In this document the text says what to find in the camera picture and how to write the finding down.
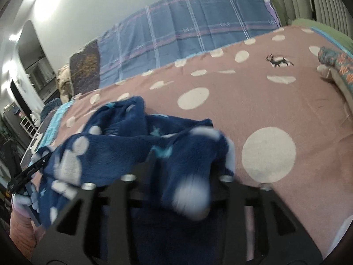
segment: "bedroom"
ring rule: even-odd
[[[59,93],[56,93],[60,95],[63,107],[67,107],[57,124],[57,137],[47,137],[50,144],[59,146],[70,135],[82,131],[81,127],[98,109],[98,105],[103,106],[112,98],[116,101],[141,95],[146,102],[146,111],[151,110],[149,113],[196,120],[211,118],[215,128],[230,135],[235,143],[237,175],[245,184],[252,186],[259,182],[273,182],[280,196],[300,217],[322,256],[326,257],[340,226],[353,214],[349,202],[353,178],[348,170],[353,162],[349,157],[352,150],[352,141],[349,139],[352,101],[339,85],[333,85],[335,82],[338,84],[333,74],[322,73],[323,77],[318,76],[317,67],[321,61],[317,56],[322,46],[343,51],[340,45],[348,53],[352,51],[352,9],[344,6],[350,5],[352,0],[230,1],[8,0],[0,17],[3,36],[0,47],[0,108],[10,105],[11,108],[6,108],[10,112],[7,116],[15,116],[12,113],[15,109],[16,118],[20,120],[9,121],[1,110],[3,123],[12,135],[21,133],[22,137],[16,139],[18,151],[23,156],[29,147],[26,152],[30,156],[25,156],[25,162],[22,163],[23,166],[25,163],[28,165],[29,160],[26,159],[32,156],[40,144],[44,144],[43,138],[47,133],[43,126],[36,132],[36,119],[40,124],[39,115],[45,103],[43,96],[38,94],[39,87],[32,86],[35,83],[29,77],[26,71],[28,67],[23,63],[19,51],[22,39],[36,40],[58,77],[54,90],[59,87]],[[317,21],[331,28],[303,24],[307,23],[303,20],[286,27],[298,18],[310,20],[315,16]],[[338,43],[325,38],[324,33],[329,33],[327,35]],[[31,38],[26,39],[25,34],[31,35]],[[274,44],[268,48],[260,47],[261,43],[267,44],[268,39]],[[303,52],[301,56],[296,56],[295,49],[303,49],[306,43],[309,43],[305,46],[307,55]],[[228,61],[230,56],[236,67]],[[312,74],[301,80],[303,77],[299,74],[304,75],[306,68],[314,64]],[[253,88],[247,85],[241,75],[247,70],[250,70],[249,77],[254,79]],[[252,75],[257,71],[263,73],[264,81],[256,82],[256,77]],[[143,75],[130,79],[138,74]],[[238,85],[234,84],[234,79],[239,79]],[[190,85],[188,89],[183,88],[186,84]],[[183,96],[187,92],[192,97],[192,103],[187,95]],[[213,100],[215,92],[219,94]],[[71,107],[67,102],[75,96],[77,101]],[[161,104],[161,100],[165,100],[166,105]],[[83,101],[87,105],[79,107]],[[230,106],[229,103],[234,109],[225,112],[223,105]],[[218,107],[220,112],[213,112]],[[46,126],[51,122],[50,115],[53,117],[55,113],[54,110],[47,115]],[[326,121],[322,125],[318,123],[321,119]],[[241,133],[231,120],[237,120],[242,126]],[[325,134],[320,134],[320,130],[324,130]],[[282,148],[275,144],[264,153],[258,149],[259,158],[255,160],[251,152],[259,138],[257,135],[265,140],[275,136],[281,142],[287,142],[287,145]],[[281,150],[284,160],[268,160],[269,156],[276,156],[275,153]],[[267,163],[267,166],[261,167],[257,164],[260,161]],[[333,173],[328,168],[329,164],[338,166],[340,170]],[[304,172],[303,169],[297,169],[299,167],[318,168],[318,172],[312,173],[308,180],[303,180],[300,175]],[[321,176],[319,180],[322,184],[311,186],[318,176]],[[335,183],[328,184],[330,179],[335,180]],[[325,198],[331,196],[326,210],[320,187],[326,190]],[[310,202],[303,206],[295,198],[300,191],[299,200],[303,199],[303,195],[311,197]],[[338,200],[345,200],[347,206],[338,206]],[[313,216],[323,214],[326,217],[313,218],[306,213],[309,206],[315,207]],[[332,211],[339,212],[337,219],[333,217]],[[323,230],[321,226],[316,226],[318,222],[330,226]]]

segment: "blue plaid blanket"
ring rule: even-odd
[[[73,55],[74,91],[102,88],[279,27],[270,0],[160,0]],[[95,71],[85,71],[86,60],[93,61]]]

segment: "blue star blanket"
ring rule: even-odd
[[[49,150],[40,148],[35,158]],[[216,223],[209,213],[210,169],[219,163],[220,174],[234,175],[234,144],[213,128],[210,119],[145,114],[139,96],[102,106],[82,133],[54,150],[39,187],[42,224],[48,228],[83,183],[107,186],[152,151],[158,162],[144,182],[153,207],[133,215],[141,264],[174,264],[169,259],[176,256],[175,264],[199,264],[200,258],[202,264],[211,264],[215,245],[210,238],[216,234]],[[185,233],[190,226],[197,228],[194,236]],[[196,263],[189,263],[194,258]]]

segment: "bedsheet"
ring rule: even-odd
[[[280,27],[270,0],[161,0],[70,58],[74,94]]]
[[[353,122],[317,72],[321,47],[339,51],[311,29],[285,27],[84,94],[54,146],[102,105],[134,95],[148,114],[211,118],[235,143],[237,176],[272,183],[325,256],[353,215]]]

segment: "bolt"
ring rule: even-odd
[[[133,175],[133,174],[124,174],[121,177],[121,180],[125,182],[134,181],[135,179],[136,179],[136,175]]]
[[[264,191],[271,191],[272,190],[271,183],[261,183],[260,189]]]
[[[230,176],[230,175],[221,175],[220,176],[221,182],[233,182],[233,180],[234,180],[233,176]]]
[[[96,185],[94,183],[86,182],[81,186],[81,188],[83,190],[93,190],[96,188]]]

